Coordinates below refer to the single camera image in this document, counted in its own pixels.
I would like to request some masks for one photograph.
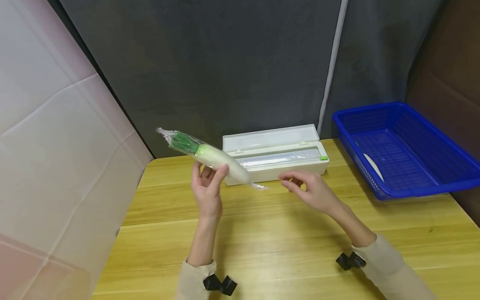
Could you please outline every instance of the beige sleeve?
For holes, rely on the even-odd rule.
[[[377,240],[367,247],[352,248],[367,262],[362,271],[388,300],[436,299],[402,255],[381,235],[377,234]]]
[[[185,260],[181,265],[180,279],[175,300],[208,300],[210,291],[204,287],[204,279],[214,274],[216,262],[194,267]]]

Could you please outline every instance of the hand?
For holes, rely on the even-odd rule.
[[[198,206],[199,220],[218,221],[222,216],[220,184],[228,174],[228,166],[222,165],[218,171],[205,167],[200,174],[201,163],[195,162],[192,171],[192,191]]]
[[[278,176],[282,185],[295,193],[302,201],[316,210],[331,214],[343,206],[343,202],[318,174],[306,171],[289,171]],[[305,191],[300,187],[306,184]]]

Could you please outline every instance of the white dispenser box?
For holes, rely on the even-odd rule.
[[[330,162],[313,124],[224,135],[223,151],[250,172],[253,182],[278,180],[290,170],[322,175]],[[225,184],[240,183],[226,177]]]

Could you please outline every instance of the brown cardboard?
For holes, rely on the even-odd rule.
[[[408,87],[407,103],[480,160],[480,1],[449,1]],[[480,225],[480,188],[454,193]]]

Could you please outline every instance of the black wrist strap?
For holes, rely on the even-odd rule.
[[[350,254],[350,257],[347,256],[345,253],[340,254],[340,256],[336,259],[336,263],[339,264],[345,271],[350,270],[353,267],[363,268],[367,264],[367,262],[364,261],[355,252],[352,252],[352,254]]]
[[[222,294],[231,296],[237,287],[237,283],[229,276],[225,276],[223,282],[220,282],[215,274],[210,275],[204,280],[204,287],[206,290],[218,290]]]

